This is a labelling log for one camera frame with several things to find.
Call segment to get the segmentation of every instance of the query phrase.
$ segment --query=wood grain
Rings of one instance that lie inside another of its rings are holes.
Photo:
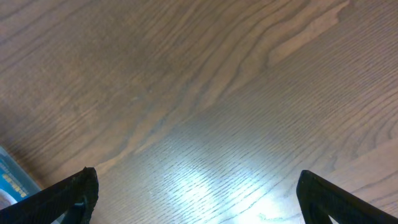
[[[4,1],[0,143],[43,187],[95,166],[93,223],[299,222],[302,169],[397,137],[397,7]]]

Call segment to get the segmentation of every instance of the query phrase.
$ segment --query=blue package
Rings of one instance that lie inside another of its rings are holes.
[[[41,191],[40,187],[0,146],[0,210]],[[59,224],[63,215],[53,224]]]

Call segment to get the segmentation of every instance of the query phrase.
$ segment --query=brown wood tabletop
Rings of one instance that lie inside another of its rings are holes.
[[[300,223],[310,169],[398,216],[398,2],[4,0],[0,144],[92,223]]]

